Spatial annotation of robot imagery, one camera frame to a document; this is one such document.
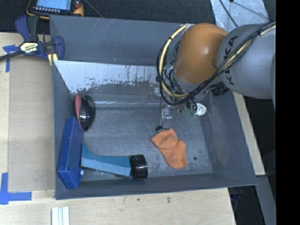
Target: blue tape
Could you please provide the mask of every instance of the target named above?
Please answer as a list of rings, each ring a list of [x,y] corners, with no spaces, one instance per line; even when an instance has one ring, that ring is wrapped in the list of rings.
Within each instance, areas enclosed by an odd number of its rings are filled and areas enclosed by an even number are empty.
[[[8,192],[8,173],[2,174],[0,189],[0,204],[7,205],[10,201],[31,201],[32,192]]]
[[[16,45],[4,46],[3,49],[4,51],[6,51],[7,54],[14,53],[20,50],[19,47]],[[9,72],[9,71],[10,71],[10,59],[7,59],[5,72]]]

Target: blue clamp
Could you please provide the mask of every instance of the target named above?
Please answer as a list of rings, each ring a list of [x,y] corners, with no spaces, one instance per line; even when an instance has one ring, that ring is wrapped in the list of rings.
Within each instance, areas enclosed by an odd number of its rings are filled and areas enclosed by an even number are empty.
[[[65,49],[62,37],[54,37],[53,41],[47,43],[42,43],[38,40],[38,36],[36,34],[38,20],[38,16],[28,17],[27,15],[23,15],[15,21],[15,27],[18,33],[23,37],[24,42],[19,46],[17,51],[1,56],[0,61],[7,60],[21,54],[49,60],[49,52],[46,50],[46,47],[48,46],[55,46],[57,58],[59,60],[63,58]]]
[[[76,117],[66,120],[57,173],[67,189],[77,188],[83,176],[80,166],[83,130]]]
[[[0,189],[0,204],[7,205],[10,201],[31,201],[32,192],[8,192],[8,173],[2,174]]]

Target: yellow cable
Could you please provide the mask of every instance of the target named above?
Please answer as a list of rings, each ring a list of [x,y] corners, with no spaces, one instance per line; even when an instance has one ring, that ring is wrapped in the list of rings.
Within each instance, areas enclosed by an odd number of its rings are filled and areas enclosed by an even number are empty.
[[[174,39],[174,37],[176,37],[182,30],[184,30],[188,25],[185,24],[183,26],[181,26],[180,28],[178,28],[173,34],[172,36],[168,39],[168,41],[166,42],[163,50],[162,50],[162,53],[161,53],[161,56],[160,56],[160,61],[159,61],[159,66],[158,66],[158,71],[159,71],[159,75],[161,76],[162,75],[162,70],[163,70],[163,62],[164,62],[164,57],[165,57],[165,53],[167,51],[167,48],[169,47],[170,43],[172,42],[172,40]],[[169,94],[171,97],[175,97],[175,98],[184,98],[188,95],[188,93],[186,94],[181,94],[181,95],[178,95],[178,94],[173,94],[171,93],[167,87],[165,86],[165,84],[162,82],[162,87],[163,89],[166,91],[167,94]]]

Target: cable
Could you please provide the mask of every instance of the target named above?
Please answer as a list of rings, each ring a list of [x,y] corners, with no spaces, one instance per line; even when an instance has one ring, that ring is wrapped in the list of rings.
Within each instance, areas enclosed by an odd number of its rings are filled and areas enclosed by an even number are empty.
[[[85,1],[100,17],[103,18],[103,16],[87,0],[83,0],[83,1]]]
[[[229,14],[228,10],[225,8],[223,2],[222,2],[221,0],[219,0],[219,1],[220,1],[220,3],[221,3],[222,7],[224,8],[225,12],[228,14],[229,18],[230,18],[231,21],[233,22],[233,24],[234,24],[236,27],[238,27],[238,25],[236,24],[236,22],[234,21],[234,19],[233,19],[233,18],[231,17],[231,15]]]

